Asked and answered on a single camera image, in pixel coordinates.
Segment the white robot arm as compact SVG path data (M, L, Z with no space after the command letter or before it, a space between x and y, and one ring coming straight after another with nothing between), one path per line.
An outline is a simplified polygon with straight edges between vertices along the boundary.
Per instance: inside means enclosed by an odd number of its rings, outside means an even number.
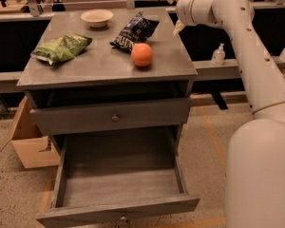
M249 0L167 0L185 26L224 29L253 119L226 154L225 228L285 228L285 78L252 24Z

